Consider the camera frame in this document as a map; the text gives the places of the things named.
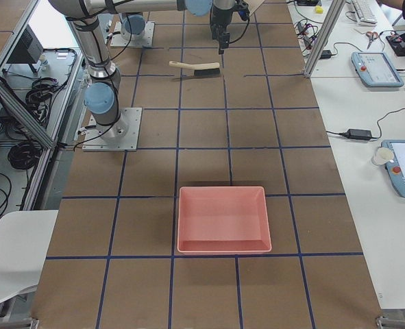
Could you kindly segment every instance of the white table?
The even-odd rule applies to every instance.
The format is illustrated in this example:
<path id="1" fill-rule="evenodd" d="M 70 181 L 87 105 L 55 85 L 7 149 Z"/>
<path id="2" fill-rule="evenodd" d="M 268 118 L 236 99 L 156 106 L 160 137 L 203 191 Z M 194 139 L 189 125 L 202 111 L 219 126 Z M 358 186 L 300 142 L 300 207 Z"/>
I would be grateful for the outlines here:
<path id="1" fill-rule="evenodd" d="M 330 0 L 322 2 L 326 11 Z M 369 2 L 378 18 L 374 30 L 391 29 L 377 3 L 374 0 Z M 314 8 L 298 9 L 314 21 L 324 19 L 324 15 L 314 13 Z M 293 22 L 302 19 L 293 5 L 289 5 L 289 10 Z M 345 5 L 325 47 L 332 53 L 335 42 L 350 42 L 366 50 L 368 39 L 355 28 L 364 32 L 371 28 L 358 27 L 347 19 L 345 12 L 349 10 Z M 385 39 L 384 42 L 384 52 L 395 67 L 405 69 L 405 58 L 395 56 Z M 311 78 L 326 129 L 333 132 L 344 132 L 348 128 L 367 129 L 377 136 L 376 121 L 387 112 L 405 107 L 405 86 L 371 91 L 363 86 L 350 62 L 351 53 L 356 49 L 349 45 L 337 47 L 338 56 L 320 60 Z M 382 47 L 377 40 L 369 51 L 382 51 Z M 405 73 L 401 76 L 405 82 Z M 405 139 L 405 111 L 390 114 L 380 125 L 383 131 L 380 141 L 365 143 L 330 137 L 330 144 L 380 306 L 383 309 L 404 309 L 405 198 L 398 196 L 384 167 L 373 165 L 371 157 L 382 140 Z"/>
<path id="2" fill-rule="evenodd" d="M 324 13 L 326 13 L 328 8 L 330 7 L 331 0 L 321 1 L 324 8 Z M 355 22 L 349 20 L 345 16 L 345 13 L 351 10 L 349 5 L 345 4 L 324 49 L 328 49 L 332 53 L 336 53 L 336 50 L 334 49 L 334 43 L 349 42 L 353 45 L 356 45 L 362 51 L 383 51 L 388 55 L 388 57 L 390 57 L 395 68 L 405 69 L 405 57 L 397 57 L 385 39 L 385 36 L 388 36 L 390 32 L 383 33 L 383 35 L 381 36 L 381 40 L 383 42 L 380 42 L 380 40 L 376 40 L 367 50 L 369 40 L 364 35 L 365 32 L 376 31 L 380 33 L 382 31 L 393 29 L 376 1 L 369 0 L 369 3 L 371 4 L 371 10 L 378 19 L 378 24 L 375 27 L 358 26 Z M 315 14 L 314 7 L 297 6 L 297 9 L 304 16 L 314 21 L 322 22 L 325 18 L 324 14 Z M 291 13 L 293 22 L 298 22 L 300 19 L 302 19 L 302 17 L 295 10 L 295 6 L 293 4 L 289 5 L 289 12 Z M 336 45 L 336 48 L 338 50 L 338 55 L 333 56 L 329 60 L 318 61 L 318 64 L 315 67 L 315 71 L 312 74 L 313 77 L 357 77 L 357 73 L 355 72 L 354 67 L 351 63 L 351 54 L 354 51 L 358 50 L 350 45 Z"/>

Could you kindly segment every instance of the cup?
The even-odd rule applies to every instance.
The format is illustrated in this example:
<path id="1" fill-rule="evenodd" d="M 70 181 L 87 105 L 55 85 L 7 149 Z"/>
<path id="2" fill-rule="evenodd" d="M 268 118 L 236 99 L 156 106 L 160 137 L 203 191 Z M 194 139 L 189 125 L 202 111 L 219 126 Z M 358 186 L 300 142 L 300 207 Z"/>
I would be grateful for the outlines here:
<path id="1" fill-rule="evenodd" d="M 392 161 L 392 159 L 394 159 L 394 152 L 386 147 L 379 147 L 376 150 L 373 158 L 371 158 L 371 161 L 376 166 L 381 166 L 389 161 Z"/>

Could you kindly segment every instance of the brush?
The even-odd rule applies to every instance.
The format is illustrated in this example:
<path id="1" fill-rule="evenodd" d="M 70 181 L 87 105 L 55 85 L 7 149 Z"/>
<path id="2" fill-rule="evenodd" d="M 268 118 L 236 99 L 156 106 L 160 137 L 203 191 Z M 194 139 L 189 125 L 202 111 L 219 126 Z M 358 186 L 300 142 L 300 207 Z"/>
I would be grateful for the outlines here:
<path id="1" fill-rule="evenodd" d="M 195 70 L 193 73 L 195 77 L 206 77 L 208 75 L 218 75 L 221 73 L 221 65 L 218 62 L 205 64 L 186 64 L 171 60 L 169 62 L 169 65 L 173 67 L 180 67 L 181 69 Z"/>

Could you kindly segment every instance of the plastic tray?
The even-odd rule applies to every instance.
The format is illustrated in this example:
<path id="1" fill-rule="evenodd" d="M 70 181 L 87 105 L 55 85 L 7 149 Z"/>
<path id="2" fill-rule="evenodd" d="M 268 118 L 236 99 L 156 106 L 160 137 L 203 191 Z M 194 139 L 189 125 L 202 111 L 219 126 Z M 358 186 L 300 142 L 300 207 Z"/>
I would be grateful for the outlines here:
<path id="1" fill-rule="evenodd" d="M 182 187 L 177 249 L 187 255 L 271 251 L 263 187 Z"/>

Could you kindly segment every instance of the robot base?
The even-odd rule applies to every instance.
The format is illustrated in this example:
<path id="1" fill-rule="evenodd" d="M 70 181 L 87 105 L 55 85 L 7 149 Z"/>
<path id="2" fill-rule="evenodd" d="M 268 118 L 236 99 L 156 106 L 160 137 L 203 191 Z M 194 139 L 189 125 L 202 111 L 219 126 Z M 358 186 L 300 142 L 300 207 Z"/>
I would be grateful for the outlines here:
<path id="1" fill-rule="evenodd" d="M 132 38 L 130 44 L 127 45 L 127 40 L 123 39 L 120 34 L 116 34 L 112 37 L 111 48 L 152 48 L 152 40 L 154 39 L 154 22 L 146 22 L 145 33 L 141 38 Z M 115 24 L 114 32 L 121 31 L 121 23 Z"/>
<path id="2" fill-rule="evenodd" d="M 136 151 L 138 136 L 140 133 L 141 108 L 121 108 L 121 116 L 129 123 L 127 133 L 121 138 L 96 138 L 83 144 L 84 151 Z M 95 119 L 91 116 L 89 125 L 95 125 Z M 91 139 L 100 135 L 98 130 L 88 130 L 85 139 Z"/>

